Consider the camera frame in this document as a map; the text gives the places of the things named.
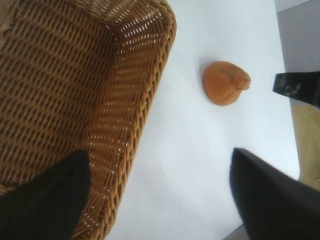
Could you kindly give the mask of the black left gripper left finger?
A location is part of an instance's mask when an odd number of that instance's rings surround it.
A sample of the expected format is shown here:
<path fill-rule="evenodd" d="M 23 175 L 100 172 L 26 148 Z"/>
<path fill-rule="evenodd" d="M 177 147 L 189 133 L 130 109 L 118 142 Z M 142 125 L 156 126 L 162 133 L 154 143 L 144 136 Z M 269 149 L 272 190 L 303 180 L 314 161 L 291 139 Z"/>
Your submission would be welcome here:
<path fill-rule="evenodd" d="M 91 187 L 86 150 L 77 150 L 0 198 L 2 240 L 70 240 Z"/>

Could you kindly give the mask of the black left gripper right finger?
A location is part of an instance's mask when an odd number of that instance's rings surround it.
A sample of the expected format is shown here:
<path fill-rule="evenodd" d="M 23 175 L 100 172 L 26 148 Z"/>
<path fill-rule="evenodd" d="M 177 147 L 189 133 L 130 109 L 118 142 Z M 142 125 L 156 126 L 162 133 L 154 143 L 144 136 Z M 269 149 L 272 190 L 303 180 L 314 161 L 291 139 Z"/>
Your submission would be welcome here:
<path fill-rule="evenodd" d="M 320 193 L 244 148 L 231 157 L 229 184 L 251 240 L 318 240 Z"/>

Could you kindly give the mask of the finger of the scratched black right gripper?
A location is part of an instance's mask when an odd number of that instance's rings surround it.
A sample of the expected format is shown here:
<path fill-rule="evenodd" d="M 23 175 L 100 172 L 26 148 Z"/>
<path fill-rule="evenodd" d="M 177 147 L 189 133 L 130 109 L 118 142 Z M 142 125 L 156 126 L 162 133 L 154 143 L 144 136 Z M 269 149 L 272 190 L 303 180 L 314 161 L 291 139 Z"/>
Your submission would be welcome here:
<path fill-rule="evenodd" d="M 286 72 L 275 75 L 273 92 L 320 107 L 320 73 Z"/>

